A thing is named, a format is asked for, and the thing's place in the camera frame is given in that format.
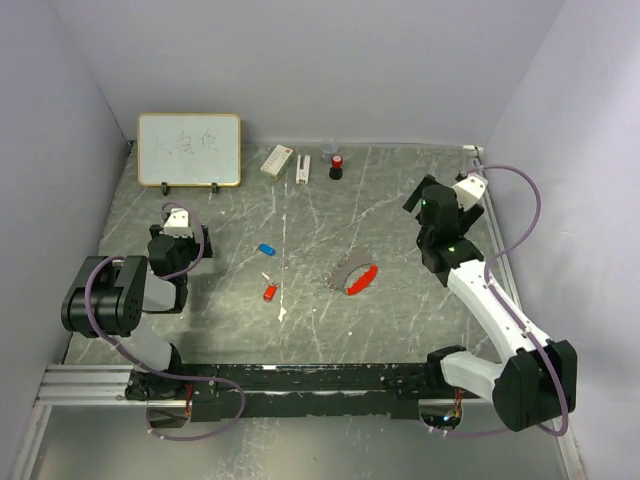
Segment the grey keyring holder red handle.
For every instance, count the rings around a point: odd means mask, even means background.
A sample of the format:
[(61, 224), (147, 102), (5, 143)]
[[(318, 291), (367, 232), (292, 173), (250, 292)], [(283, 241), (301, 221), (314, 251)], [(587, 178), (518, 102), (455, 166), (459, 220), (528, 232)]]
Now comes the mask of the grey keyring holder red handle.
[(367, 246), (349, 249), (338, 263), (323, 277), (323, 285), (332, 291), (354, 296), (368, 288), (379, 272), (371, 250)]

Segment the red tagged key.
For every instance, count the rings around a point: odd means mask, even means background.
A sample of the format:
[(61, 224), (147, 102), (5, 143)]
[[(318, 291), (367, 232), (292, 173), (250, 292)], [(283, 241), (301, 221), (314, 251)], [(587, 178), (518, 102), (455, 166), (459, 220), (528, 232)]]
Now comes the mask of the red tagged key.
[(278, 282), (265, 272), (262, 272), (261, 276), (267, 282), (266, 288), (263, 292), (263, 300), (265, 302), (271, 302), (274, 299), (276, 292), (278, 290)]

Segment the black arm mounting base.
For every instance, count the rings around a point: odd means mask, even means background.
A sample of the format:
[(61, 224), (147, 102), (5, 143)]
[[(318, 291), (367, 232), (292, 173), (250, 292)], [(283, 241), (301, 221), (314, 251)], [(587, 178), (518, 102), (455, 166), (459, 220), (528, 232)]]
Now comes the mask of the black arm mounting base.
[(124, 397), (130, 401), (176, 400), (191, 407), (195, 422), (233, 418), (245, 392), (244, 418), (382, 415), (418, 419), (431, 401), (452, 401), (455, 389), (437, 380), (425, 363), (185, 364), (184, 380), (132, 371)]

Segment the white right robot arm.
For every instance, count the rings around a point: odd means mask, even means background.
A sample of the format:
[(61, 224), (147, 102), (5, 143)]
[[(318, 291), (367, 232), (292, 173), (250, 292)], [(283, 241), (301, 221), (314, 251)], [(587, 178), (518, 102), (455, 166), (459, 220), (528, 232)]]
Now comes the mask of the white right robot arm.
[(423, 265), (464, 303), (500, 357), (486, 361), (461, 346), (435, 351), (427, 357), (425, 388), (439, 398), (457, 388), (489, 401), (514, 432), (560, 419), (554, 433), (562, 436), (576, 406), (577, 352), (566, 340), (552, 340), (517, 307), (492, 275), (490, 261), (467, 239), (484, 212), (486, 190), (477, 175), (452, 186), (427, 175), (403, 206), (419, 222)]

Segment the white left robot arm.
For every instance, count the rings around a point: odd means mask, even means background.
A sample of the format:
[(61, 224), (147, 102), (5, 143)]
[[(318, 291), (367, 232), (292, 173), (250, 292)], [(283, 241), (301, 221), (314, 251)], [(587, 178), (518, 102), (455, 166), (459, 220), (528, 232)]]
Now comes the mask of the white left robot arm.
[(177, 314), (188, 297), (186, 271), (212, 256), (206, 226), (175, 236), (168, 227), (150, 227), (148, 254), (87, 257), (61, 306), (69, 332), (99, 338), (126, 354), (139, 383), (162, 398), (181, 395), (187, 375), (177, 348), (154, 333), (142, 315)]

